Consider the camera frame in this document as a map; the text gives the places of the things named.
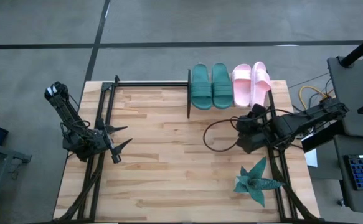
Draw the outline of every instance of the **green slipper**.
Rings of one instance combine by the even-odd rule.
[[[201,110],[212,107],[212,86],[205,65],[198,64],[192,69],[191,103]]]
[[[232,82],[223,63],[212,68],[213,104],[218,109],[226,109],[233,103]]]

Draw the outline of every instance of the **yellow cable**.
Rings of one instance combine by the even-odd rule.
[[[299,99],[300,99],[300,102],[301,104],[303,105],[304,109],[306,110],[307,109],[307,106],[306,106],[306,103],[304,103],[303,101],[303,97],[301,96],[301,93],[302,91],[305,89],[305,88],[310,88],[314,91],[316,91],[318,94],[322,95],[323,97],[326,97],[326,95],[324,93],[321,93],[321,91],[319,91],[317,88],[313,87],[313,86],[302,86],[300,88],[300,91],[299,91]]]

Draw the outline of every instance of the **white paper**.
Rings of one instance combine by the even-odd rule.
[[[305,140],[306,138],[309,138],[313,136],[313,134],[309,134],[306,137],[304,137],[302,139]],[[313,149],[311,151],[308,151],[304,154],[305,158],[306,158],[306,163],[307,166],[312,166],[312,167],[318,167],[318,161],[317,161],[317,149]]]

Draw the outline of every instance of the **desk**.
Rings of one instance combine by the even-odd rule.
[[[342,181],[344,203],[355,212],[363,212],[363,190],[354,190],[354,186],[349,178],[349,171],[343,158],[345,155],[363,155],[363,138],[336,135],[334,136],[334,142],[342,175],[343,177],[348,177]]]
[[[83,90],[79,114],[92,124],[101,84],[86,82]],[[271,85],[276,108],[292,111],[286,82],[272,81]],[[95,221],[278,221],[274,190],[265,191],[265,208],[249,195],[233,192],[240,166],[251,169],[261,158],[268,158],[267,149],[263,147],[248,155],[235,146],[227,152],[215,153],[202,142],[202,134],[210,123],[247,112],[238,108],[202,111],[192,107],[187,119],[185,87],[117,87],[111,125],[128,128],[115,133],[113,140],[133,141],[123,149],[123,162],[119,164],[113,164],[110,152],[106,152]],[[233,144],[236,138],[237,133],[229,123],[216,125],[207,134],[209,144],[218,149]],[[286,160],[292,188],[318,217],[303,151],[291,147],[286,150]],[[54,218],[63,215],[81,191],[85,168],[86,163],[75,156],[67,161]],[[263,177],[271,178],[270,161]],[[283,189],[282,196],[289,215]]]
[[[343,131],[363,137],[363,114],[357,112],[363,106],[363,60],[356,60],[352,68],[344,68],[337,58],[329,58],[328,68],[336,97],[350,110],[342,121]]]

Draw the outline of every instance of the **pink slipper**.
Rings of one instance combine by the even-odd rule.
[[[241,64],[232,71],[233,101],[236,106],[246,108],[250,102],[250,74],[252,69],[247,64]]]
[[[256,62],[252,68],[252,81],[250,88],[250,106],[255,104],[264,106],[264,99],[267,91],[271,90],[270,76],[267,74],[266,66],[263,62]]]

